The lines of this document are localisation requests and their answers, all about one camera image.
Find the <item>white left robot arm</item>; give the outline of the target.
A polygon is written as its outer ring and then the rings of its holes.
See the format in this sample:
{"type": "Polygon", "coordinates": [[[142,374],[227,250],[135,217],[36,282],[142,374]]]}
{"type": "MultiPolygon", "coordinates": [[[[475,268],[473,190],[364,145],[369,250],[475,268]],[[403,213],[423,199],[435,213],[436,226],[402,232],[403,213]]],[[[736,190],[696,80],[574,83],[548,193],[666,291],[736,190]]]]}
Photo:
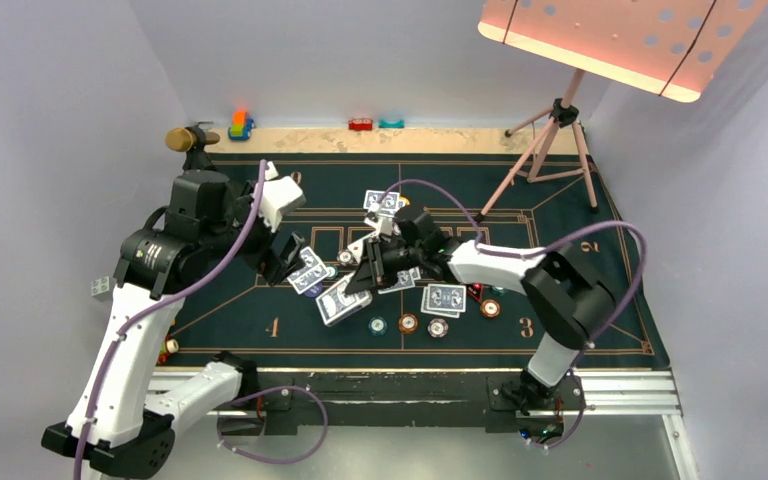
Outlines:
{"type": "Polygon", "coordinates": [[[183,384],[153,395],[149,384],[186,299],[241,259],[268,283],[300,267],[303,239],[272,244],[284,216],[303,205],[297,182],[261,161],[255,180],[187,170],[169,202],[121,245],[112,306],[86,387],[68,418],[49,426],[42,446],[73,461],[77,479],[148,479],[176,439],[216,407],[252,405],[257,366],[227,351],[183,384]]]}

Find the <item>red black all-in triangle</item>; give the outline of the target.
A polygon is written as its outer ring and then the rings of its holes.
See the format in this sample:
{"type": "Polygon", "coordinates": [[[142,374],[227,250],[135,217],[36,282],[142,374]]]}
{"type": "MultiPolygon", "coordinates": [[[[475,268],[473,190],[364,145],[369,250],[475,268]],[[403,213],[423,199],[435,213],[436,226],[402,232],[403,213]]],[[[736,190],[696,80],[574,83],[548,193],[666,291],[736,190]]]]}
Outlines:
{"type": "Polygon", "coordinates": [[[483,302],[484,285],[480,283],[472,283],[466,286],[467,294],[470,298],[476,301],[478,304],[483,302]]]}

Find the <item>purple small blind button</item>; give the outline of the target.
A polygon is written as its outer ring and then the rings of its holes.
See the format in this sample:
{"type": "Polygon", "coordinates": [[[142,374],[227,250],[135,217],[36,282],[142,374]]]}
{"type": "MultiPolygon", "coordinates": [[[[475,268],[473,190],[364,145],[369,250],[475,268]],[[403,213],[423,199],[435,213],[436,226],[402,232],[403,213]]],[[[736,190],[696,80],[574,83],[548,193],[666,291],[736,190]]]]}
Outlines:
{"type": "Polygon", "coordinates": [[[311,286],[309,289],[305,290],[303,294],[307,297],[315,298],[315,297],[318,297],[323,291],[324,291],[323,284],[317,283],[311,286]]]}

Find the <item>blue back playing card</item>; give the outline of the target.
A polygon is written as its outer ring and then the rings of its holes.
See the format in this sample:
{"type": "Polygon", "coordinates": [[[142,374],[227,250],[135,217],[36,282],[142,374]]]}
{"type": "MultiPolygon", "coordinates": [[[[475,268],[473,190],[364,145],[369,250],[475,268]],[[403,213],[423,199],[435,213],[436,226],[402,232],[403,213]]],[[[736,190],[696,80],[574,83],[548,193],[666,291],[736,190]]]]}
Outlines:
{"type": "Polygon", "coordinates": [[[394,201],[393,199],[388,198],[385,202],[379,204],[377,215],[385,218],[392,218],[400,209],[406,205],[407,202],[402,199],[394,201]]]}

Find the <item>orange red chip stack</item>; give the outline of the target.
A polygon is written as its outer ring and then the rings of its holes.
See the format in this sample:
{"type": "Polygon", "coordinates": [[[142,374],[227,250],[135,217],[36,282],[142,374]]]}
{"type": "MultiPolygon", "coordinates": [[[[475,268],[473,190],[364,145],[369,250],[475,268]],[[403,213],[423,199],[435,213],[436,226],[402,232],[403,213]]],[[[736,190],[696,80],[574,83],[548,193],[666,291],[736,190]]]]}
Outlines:
{"type": "Polygon", "coordinates": [[[418,318],[411,313],[402,314],[398,320],[398,328],[402,334],[413,334],[418,329],[418,318]]]}

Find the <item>pink blue chips small pile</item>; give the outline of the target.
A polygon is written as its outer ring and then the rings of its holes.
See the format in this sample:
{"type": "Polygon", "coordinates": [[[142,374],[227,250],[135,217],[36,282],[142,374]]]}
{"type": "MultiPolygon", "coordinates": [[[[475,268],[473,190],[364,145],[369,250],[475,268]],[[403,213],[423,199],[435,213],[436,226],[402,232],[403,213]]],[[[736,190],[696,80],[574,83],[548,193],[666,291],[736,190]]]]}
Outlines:
{"type": "Polygon", "coordinates": [[[356,264],[356,259],[351,251],[341,250],[337,255],[337,262],[341,266],[352,266],[356,264]]]}

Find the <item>four of diamonds card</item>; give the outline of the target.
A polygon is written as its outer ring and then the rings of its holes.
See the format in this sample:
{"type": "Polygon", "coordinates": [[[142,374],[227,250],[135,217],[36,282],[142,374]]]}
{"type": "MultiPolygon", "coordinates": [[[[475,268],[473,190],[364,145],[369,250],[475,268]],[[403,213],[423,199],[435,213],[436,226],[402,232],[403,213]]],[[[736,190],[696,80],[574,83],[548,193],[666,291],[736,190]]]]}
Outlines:
{"type": "Polygon", "coordinates": [[[352,264],[358,264],[360,262],[360,259],[364,253],[364,245],[367,240],[374,240],[378,238],[378,234],[375,232],[370,232],[366,234],[365,236],[359,238],[358,240],[353,241],[350,243],[347,247],[347,252],[351,256],[351,263],[352,264]]]}

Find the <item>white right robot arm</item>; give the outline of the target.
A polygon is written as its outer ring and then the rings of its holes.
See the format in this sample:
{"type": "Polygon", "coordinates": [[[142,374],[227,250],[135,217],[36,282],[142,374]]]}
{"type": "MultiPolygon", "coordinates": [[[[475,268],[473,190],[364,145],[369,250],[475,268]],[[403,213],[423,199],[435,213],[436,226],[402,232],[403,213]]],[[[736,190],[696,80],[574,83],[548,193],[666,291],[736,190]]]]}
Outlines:
{"type": "Polygon", "coordinates": [[[365,240],[346,288],[372,293],[414,267],[446,284],[482,284],[524,295],[544,335],[516,389],[500,393],[522,407],[556,400],[577,357],[618,303],[609,279],[576,246],[522,249],[483,246],[445,233],[421,206],[399,210],[390,232],[365,240]]]}

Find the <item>green blue chip stack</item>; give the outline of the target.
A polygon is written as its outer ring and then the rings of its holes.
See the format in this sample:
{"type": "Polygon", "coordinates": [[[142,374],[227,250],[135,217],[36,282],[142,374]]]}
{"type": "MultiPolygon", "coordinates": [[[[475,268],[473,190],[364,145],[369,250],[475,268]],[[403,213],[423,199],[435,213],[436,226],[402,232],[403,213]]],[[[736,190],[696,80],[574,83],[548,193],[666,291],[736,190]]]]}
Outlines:
{"type": "Polygon", "coordinates": [[[373,336],[382,336],[386,334],[388,324],[383,317],[376,316],[369,320],[368,329],[373,336]]]}

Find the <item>pink blue chip stack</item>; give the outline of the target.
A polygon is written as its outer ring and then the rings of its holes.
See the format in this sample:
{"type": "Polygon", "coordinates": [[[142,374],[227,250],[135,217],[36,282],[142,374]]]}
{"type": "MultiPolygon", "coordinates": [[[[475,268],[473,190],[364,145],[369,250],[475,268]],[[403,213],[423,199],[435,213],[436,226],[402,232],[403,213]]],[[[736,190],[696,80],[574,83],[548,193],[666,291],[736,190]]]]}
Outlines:
{"type": "Polygon", "coordinates": [[[434,318],[429,322],[427,331],[432,338],[443,338],[448,334],[449,325],[442,318],[434,318]]]}

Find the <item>blue white card deck box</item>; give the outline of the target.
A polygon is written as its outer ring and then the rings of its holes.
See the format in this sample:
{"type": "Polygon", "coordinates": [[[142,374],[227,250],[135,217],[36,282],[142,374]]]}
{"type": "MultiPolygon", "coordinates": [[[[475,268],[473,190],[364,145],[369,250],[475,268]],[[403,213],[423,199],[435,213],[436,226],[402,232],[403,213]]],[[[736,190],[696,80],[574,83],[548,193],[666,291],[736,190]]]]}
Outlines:
{"type": "Polygon", "coordinates": [[[346,293],[352,277],[353,274],[344,275],[316,297],[315,304],[326,327],[336,325],[371,304],[373,297],[369,291],[346,293]]]}

